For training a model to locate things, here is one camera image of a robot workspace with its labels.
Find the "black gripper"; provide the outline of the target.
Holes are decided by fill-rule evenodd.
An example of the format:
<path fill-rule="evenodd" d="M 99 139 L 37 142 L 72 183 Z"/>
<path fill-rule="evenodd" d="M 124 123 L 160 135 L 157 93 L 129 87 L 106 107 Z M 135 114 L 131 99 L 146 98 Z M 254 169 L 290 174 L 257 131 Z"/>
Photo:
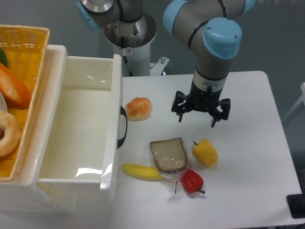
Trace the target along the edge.
<path fill-rule="evenodd" d="M 192 82 L 188 95 L 181 91 L 176 91 L 171 111 L 179 116 L 178 121 L 181 122 L 183 114 L 192 110 L 210 113 L 212 116 L 211 127 L 214 127 L 216 122 L 227 120 L 231 109 L 231 99 L 219 100 L 222 89 L 215 92 L 213 89 L 212 85 L 208 85 L 205 89 L 200 89 L 195 82 Z"/>

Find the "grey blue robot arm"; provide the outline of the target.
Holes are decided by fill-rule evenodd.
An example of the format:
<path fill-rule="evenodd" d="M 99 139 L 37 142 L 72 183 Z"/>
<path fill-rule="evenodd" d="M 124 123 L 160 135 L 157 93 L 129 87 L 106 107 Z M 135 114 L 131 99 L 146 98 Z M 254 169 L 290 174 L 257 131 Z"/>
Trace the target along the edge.
<path fill-rule="evenodd" d="M 173 0 L 167 5 L 164 27 L 198 58 L 190 92 L 175 94 L 172 112 L 178 116 L 206 112 L 213 125 L 228 119 L 231 101 L 220 99 L 220 94 L 242 39 L 234 19 L 254 5 L 253 0 Z M 91 30 L 103 29 L 114 53 L 122 58 L 124 76 L 151 72 L 150 45 L 157 28 L 141 0 L 81 0 L 76 6 Z"/>

